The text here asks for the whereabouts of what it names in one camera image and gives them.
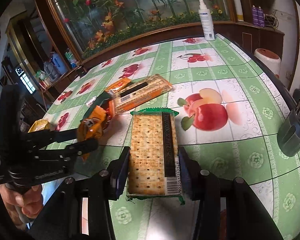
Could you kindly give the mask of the person's left hand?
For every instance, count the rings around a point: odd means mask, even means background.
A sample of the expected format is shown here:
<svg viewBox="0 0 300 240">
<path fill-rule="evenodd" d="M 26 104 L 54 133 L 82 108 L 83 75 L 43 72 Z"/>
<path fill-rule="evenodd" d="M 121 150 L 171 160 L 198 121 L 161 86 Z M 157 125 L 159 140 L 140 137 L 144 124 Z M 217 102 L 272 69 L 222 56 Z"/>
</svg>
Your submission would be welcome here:
<svg viewBox="0 0 300 240">
<path fill-rule="evenodd" d="M 20 207 L 22 213 L 31 219 L 35 219 L 43 208 L 41 184 L 31 187 L 24 194 L 13 191 L 2 184 L 0 185 L 0 194 L 13 224 L 22 230 L 26 228 L 26 224 L 20 220 L 16 207 Z"/>
</svg>

